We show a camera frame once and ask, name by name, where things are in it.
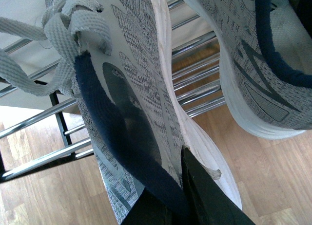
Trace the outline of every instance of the gray sneaker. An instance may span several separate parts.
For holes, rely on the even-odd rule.
[[[312,39],[288,0],[184,1],[215,30],[236,122],[267,139],[312,129]]]
[[[77,99],[118,223],[144,189],[187,216],[183,145],[205,168],[221,170],[215,182],[241,208],[221,152],[176,100],[165,0],[53,0],[43,28],[0,20],[8,32],[22,26],[24,37],[48,38],[61,55],[58,79],[48,87],[19,83],[26,80],[15,75],[21,68],[0,50],[1,76],[37,95],[59,88]]]

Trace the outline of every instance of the printed pattern on shoe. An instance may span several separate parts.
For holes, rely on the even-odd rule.
[[[312,129],[312,90],[278,79],[265,62],[257,41],[254,1],[198,1],[221,31],[237,85],[251,110],[275,126]]]
[[[120,52],[125,76],[142,99],[142,108],[155,131],[162,166],[181,185],[181,136],[177,116],[162,76],[151,0],[120,0],[127,13],[112,6],[138,68]]]

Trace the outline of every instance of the navy blue collar lining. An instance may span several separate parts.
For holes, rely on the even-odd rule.
[[[261,53],[272,72],[282,81],[312,89],[312,75],[290,67],[275,51],[270,25],[271,0],[255,0],[256,31]]]

